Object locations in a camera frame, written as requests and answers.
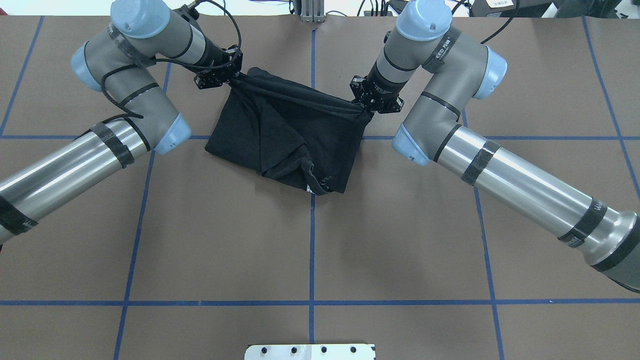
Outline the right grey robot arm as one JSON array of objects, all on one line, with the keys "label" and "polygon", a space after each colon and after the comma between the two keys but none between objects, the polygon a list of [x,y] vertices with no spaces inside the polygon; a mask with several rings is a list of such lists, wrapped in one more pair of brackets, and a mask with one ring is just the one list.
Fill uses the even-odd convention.
[{"label": "right grey robot arm", "polygon": [[409,161],[435,162],[487,192],[580,251],[592,269],[639,292],[640,226],[632,210],[615,210],[462,125],[470,100],[484,100],[502,82],[507,61],[462,34],[443,0],[410,0],[387,32],[370,73],[350,82],[368,112],[398,113],[400,91],[418,69],[431,77],[391,145]]}]

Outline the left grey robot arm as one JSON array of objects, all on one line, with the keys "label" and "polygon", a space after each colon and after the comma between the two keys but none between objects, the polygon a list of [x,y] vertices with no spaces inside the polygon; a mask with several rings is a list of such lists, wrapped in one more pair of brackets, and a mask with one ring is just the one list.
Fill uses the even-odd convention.
[{"label": "left grey robot arm", "polygon": [[242,50],[237,20],[220,3],[209,5],[230,21],[234,44],[219,46],[194,14],[200,0],[172,9],[163,0],[115,0],[105,25],[54,64],[45,44],[46,18],[36,21],[6,108],[2,141],[62,141],[62,145],[1,176],[1,243],[34,230],[46,217],[151,151],[167,153],[190,139],[185,116],[150,68],[185,69],[195,85],[238,74]]}]

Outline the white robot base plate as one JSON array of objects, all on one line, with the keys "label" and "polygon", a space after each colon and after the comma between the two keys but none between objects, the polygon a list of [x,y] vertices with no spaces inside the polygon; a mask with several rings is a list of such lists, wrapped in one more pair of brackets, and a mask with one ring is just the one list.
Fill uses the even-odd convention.
[{"label": "white robot base plate", "polygon": [[247,347],[245,360],[375,360],[374,344],[254,344]]}]

